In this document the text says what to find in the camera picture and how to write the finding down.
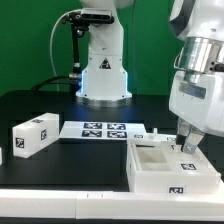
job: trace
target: robot logo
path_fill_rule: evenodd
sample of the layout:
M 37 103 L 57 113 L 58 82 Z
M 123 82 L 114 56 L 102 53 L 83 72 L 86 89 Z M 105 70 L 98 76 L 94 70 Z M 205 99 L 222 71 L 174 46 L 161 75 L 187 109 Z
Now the robot logo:
M 110 63 L 107 58 L 104 59 L 103 63 L 100 66 L 100 69 L 111 69 Z

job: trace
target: white box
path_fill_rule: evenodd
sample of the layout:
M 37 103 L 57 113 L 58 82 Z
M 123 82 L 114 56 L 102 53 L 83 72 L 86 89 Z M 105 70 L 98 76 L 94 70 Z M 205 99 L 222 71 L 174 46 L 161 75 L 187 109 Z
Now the white box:
M 13 127 L 13 154 L 28 158 L 59 138 L 59 115 L 46 113 Z
M 0 166 L 2 165 L 2 149 L 0 148 Z
M 199 149 L 194 155 L 188 155 L 177 147 L 175 141 L 162 141 L 160 146 L 129 142 L 126 169 L 130 191 L 166 194 L 216 193 L 220 186 L 220 173 Z

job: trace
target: black table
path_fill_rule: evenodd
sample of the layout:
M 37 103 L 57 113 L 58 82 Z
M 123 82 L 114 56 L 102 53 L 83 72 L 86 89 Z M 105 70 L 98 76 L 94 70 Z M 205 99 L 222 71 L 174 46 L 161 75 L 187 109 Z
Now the black table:
M 29 159 L 13 156 L 12 127 L 49 113 L 64 121 L 143 123 L 148 132 L 176 134 L 177 117 L 169 111 L 167 96 L 133 97 L 133 103 L 117 108 L 94 108 L 72 102 L 69 93 L 13 91 L 0 98 L 0 187 L 8 189 L 110 190 L 129 191 L 125 165 L 126 142 L 59 141 Z M 201 150 L 215 168 L 224 174 L 224 139 L 206 135 Z M 0 219 L 13 223 L 15 219 Z M 60 220 L 24 220 L 17 223 L 65 223 Z M 66 220 L 68 223 L 115 223 L 115 221 Z M 136 221 L 116 221 L 136 223 Z

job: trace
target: white block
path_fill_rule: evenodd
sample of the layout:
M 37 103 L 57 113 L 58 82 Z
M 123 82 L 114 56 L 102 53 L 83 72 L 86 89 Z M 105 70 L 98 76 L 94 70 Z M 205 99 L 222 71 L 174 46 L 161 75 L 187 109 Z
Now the white block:
M 146 134 L 143 124 L 66 121 L 60 139 L 127 140 Z
M 13 154 L 28 158 L 58 138 L 59 115 L 46 113 L 13 128 Z
M 75 219 L 71 191 L 0 190 L 0 217 Z
M 0 148 L 0 166 L 2 165 L 2 149 Z

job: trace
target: white cube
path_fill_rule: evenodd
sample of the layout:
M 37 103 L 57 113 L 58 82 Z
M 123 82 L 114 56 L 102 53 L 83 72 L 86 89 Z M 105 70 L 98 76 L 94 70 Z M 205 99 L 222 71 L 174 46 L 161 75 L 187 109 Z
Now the white cube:
M 2 165 L 2 149 L 0 148 L 0 166 Z
M 28 158 L 59 138 L 59 115 L 46 113 L 13 127 L 13 154 Z

